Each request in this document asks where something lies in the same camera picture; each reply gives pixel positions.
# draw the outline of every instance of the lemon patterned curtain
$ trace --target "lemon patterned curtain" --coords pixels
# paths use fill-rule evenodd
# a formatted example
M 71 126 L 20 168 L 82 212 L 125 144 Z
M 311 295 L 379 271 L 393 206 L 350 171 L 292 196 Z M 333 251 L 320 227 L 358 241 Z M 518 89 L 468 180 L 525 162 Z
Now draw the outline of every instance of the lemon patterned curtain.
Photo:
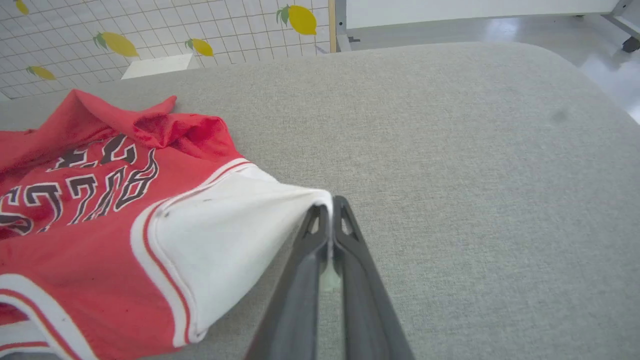
M 132 61 L 187 53 L 201 67 L 317 56 L 328 25 L 328 0 L 0 0 L 0 92 L 117 80 Z

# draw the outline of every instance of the gray fabric surface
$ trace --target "gray fabric surface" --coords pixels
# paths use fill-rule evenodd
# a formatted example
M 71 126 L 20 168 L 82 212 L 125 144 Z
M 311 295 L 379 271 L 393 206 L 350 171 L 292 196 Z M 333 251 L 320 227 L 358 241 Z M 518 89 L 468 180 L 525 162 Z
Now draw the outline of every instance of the gray fabric surface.
M 277 179 L 346 196 L 417 359 L 640 357 L 640 128 L 546 50 L 402 47 L 85 90 L 127 109 L 178 95 Z M 37 126 L 62 98 L 2 104 L 2 124 Z M 203 342 L 156 359 L 241 359 L 287 251 Z M 341 352 L 337 296 L 321 359 Z

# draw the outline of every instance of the yellow lemon print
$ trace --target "yellow lemon print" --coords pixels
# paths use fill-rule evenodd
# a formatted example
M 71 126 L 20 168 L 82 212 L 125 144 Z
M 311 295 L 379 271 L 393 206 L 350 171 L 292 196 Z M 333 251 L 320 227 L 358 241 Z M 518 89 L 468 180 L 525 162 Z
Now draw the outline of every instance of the yellow lemon print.
M 213 49 L 211 49 L 211 46 L 206 41 L 200 40 L 199 38 L 190 38 L 184 42 L 184 46 L 188 46 L 191 50 L 196 49 L 197 52 L 204 56 L 213 56 Z
M 24 15 L 29 15 L 29 8 L 22 2 L 22 0 L 13 0 L 15 1 L 15 7 L 20 10 Z
M 278 10 L 276 13 L 276 22 L 278 19 L 282 20 L 284 24 L 287 24 L 288 20 L 291 20 L 291 27 L 302 35 L 315 35 L 316 34 L 316 17 L 311 10 L 298 6 L 285 6 Z
M 56 79 L 56 77 L 53 76 L 53 74 L 51 74 L 51 71 L 49 71 L 49 70 L 47 70 L 47 69 L 45 69 L 43 67 L 30 66 L 26 70 L 31 75 L 40 76 L 42 79 L 45 79 L 45 80 L 55 80 Z
M 120 34 L 110 33 L 105 31 L 98 33 L 93 37 L 93 43 L 98 46 L 102 46 L 107 49 L 107 46 L 116 54 L 126 56 L 128 58 L 133 56 L 139 56 L 136 47 Z

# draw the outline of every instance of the caster wheel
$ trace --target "caster wheel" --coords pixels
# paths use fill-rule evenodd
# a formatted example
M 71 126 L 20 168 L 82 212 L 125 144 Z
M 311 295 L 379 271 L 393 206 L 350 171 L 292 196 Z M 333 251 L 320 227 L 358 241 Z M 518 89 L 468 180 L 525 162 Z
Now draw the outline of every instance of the caster wheel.
M 638 49 L 640 49 L 640 40 L 634 37 L 630 37 L 624 42 L 624 44 L 622 44 L 622 51 L 625 53 L 633 53 Z

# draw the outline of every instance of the shiny floor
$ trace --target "shiny floor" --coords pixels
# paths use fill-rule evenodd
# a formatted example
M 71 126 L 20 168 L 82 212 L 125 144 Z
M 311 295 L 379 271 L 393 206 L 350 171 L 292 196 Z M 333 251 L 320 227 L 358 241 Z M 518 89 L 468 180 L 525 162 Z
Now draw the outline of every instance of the shiny floor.
M 444 42 L 523 42 L 578 67 L 640 124 L 640 51 L 621 50 L 629 36 L 597 15 L 447 20 L 350 31 L 353 50 Z

